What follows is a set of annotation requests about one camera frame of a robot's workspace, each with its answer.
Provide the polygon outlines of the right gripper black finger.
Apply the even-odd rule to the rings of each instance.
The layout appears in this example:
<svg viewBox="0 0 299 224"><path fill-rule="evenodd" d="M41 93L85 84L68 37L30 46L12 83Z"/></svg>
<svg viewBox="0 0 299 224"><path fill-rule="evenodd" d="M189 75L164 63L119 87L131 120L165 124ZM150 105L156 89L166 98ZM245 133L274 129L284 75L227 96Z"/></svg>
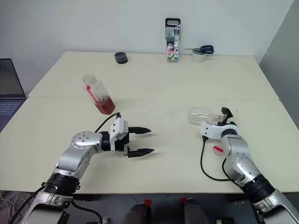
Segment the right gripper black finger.
<svg viewBox="0 0 299 224"><path fill-rule="evenodd" d="M224 115L222 123L227 123L228 119L233 117L232 112L227 107L222 107L221 112Z"/></svg>

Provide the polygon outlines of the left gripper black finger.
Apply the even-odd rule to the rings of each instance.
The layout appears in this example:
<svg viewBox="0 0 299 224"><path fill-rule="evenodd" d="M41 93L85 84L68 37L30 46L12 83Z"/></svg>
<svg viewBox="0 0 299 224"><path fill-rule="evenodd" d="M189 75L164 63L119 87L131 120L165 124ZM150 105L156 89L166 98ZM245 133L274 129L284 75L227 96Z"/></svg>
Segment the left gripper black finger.
<svg viewBox="0 0 299 224"><path fill-rule="evenodd" d="M135 158L135 157L145 156L152 152L154 152L154 149L150 149L150 148L141 148L135 151L128 150L127 156L128 158Z"/></svg>
<svg viewBox="0 0 299 224"><path fill-rule="evenodd" d="M129 133L134 133L134 134L145 134L145 133L150 133L151 130L145 127L129 127L128 128Z"/></svg>

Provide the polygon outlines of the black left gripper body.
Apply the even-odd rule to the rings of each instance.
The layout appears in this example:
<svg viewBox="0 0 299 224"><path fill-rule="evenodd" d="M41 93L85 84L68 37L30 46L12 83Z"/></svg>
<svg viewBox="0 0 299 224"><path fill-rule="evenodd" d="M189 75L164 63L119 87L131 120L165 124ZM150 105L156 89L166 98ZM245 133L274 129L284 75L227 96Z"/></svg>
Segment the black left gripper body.
<svg viewBox="0 0 299 224"><path fill-rule="evenodd" d="M121 140L118 139L115 142L115 150L117 152L123 152L124 155L128 155L129 153L129 134L126 134Z"/></svg>

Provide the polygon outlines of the clear wine glass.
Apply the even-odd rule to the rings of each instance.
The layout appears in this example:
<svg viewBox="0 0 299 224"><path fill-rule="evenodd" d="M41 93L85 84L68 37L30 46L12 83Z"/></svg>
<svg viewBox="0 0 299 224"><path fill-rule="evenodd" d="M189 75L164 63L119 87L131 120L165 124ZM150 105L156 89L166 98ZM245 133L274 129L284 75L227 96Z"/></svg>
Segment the clear wine glass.
<svg viewBox="0 0 299 224"><path fill-rule="evenodd" d="M220 112L213 112L210 108L207 107L190 107L187 120L190 124L201 125L202 122L209 122L217 124L222 122L225 118L225 115Z"/></svg>

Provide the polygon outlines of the clear bottle with red liquid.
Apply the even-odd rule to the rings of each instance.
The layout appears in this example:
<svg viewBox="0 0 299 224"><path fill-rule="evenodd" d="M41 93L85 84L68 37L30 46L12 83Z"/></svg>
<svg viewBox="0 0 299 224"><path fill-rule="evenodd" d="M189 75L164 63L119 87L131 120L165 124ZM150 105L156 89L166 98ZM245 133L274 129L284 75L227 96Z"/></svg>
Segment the clear bottle with red liquid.
<svg viewBox="0 0 299 224"><path fill-rule="evenodd" d="M97 109L102 114L111 114L115 109L115 105L103 83L93 75L85 75L82 80L85 85L84 90Z"/></svg>

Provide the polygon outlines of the dark rounded shape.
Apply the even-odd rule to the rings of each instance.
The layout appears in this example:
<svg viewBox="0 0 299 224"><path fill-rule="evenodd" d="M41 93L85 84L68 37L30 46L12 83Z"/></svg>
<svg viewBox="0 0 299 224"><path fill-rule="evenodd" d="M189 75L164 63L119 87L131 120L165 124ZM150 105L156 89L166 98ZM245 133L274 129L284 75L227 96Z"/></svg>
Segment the dark rounded shape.
<svg viewBox="0 0 299 224"><path fill-rule="evenodd" d="M209 224L203 208L193 198L187 198L184 202L184 224Z"/></svg>
<svg viewBox="0 0 299 224"><path fill-rule="evenodd" d="M151 224L151 207L144 203L134 205L126 213L121 224Z"/></svg>

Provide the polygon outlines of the white tape roll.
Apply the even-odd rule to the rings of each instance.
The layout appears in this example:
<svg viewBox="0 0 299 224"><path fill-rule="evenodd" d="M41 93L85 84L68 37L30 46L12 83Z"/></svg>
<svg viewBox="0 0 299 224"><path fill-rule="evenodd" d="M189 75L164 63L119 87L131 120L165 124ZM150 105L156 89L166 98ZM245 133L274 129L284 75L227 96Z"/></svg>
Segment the white tape roll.
<svg viewBox="0 0 299 224"><path fill-rule="evenodd" d="M196 63L202 63L206 59L206 54L200 50L192 50L191 60Z"/></svg>

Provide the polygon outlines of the grey partition panel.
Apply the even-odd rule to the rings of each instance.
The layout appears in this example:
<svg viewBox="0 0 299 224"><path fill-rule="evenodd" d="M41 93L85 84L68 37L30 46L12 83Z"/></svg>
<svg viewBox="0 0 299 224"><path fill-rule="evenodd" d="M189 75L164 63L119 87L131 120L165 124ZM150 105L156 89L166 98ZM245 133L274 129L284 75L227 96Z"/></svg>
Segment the grey partition panel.
<svg viewBox="0 0 299 224"><path fill-rule="evenodd" d="M299 129L299 0L293 0L259 66Z"/></svg>

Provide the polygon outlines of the marker pen pack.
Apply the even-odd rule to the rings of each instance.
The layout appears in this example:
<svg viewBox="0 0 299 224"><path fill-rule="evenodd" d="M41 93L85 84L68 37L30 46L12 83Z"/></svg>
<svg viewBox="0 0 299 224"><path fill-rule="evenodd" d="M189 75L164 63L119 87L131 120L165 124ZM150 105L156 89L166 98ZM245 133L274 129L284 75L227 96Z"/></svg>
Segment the marker pen pack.
<svg viewBox="0 0 299 224"><path fill-rule="evenodd" d="M169 62L179 60L180 30L181 20L179 18L165 19L166 58Z"/></svg>

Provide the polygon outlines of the grey laptop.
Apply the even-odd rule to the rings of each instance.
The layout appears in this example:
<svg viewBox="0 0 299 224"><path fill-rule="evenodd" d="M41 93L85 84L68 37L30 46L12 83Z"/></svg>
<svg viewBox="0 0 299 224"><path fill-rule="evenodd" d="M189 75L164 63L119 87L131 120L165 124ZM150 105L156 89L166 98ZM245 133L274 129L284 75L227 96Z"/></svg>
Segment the grey laptop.
<svg viewBox="0 0 299 224"><path fill-rule="evenodd" d="M0 58L0 132L26 99L12 59Z"/></svg>

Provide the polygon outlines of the blue handled scissors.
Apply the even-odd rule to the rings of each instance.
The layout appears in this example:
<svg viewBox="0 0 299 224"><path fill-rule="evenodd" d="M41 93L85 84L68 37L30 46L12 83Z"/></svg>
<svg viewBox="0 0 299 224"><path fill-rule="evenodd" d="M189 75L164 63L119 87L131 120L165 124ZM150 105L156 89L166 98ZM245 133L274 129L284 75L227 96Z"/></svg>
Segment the blue handled scissors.
<svg viewBox="0 0 299 224"><path fill-rule="evenodd" d="M193 52L197 52L199 54L213 54L214 53L214 46L213 45L203 45L197 48L186 48L184 50L192 50Z"/></svg>

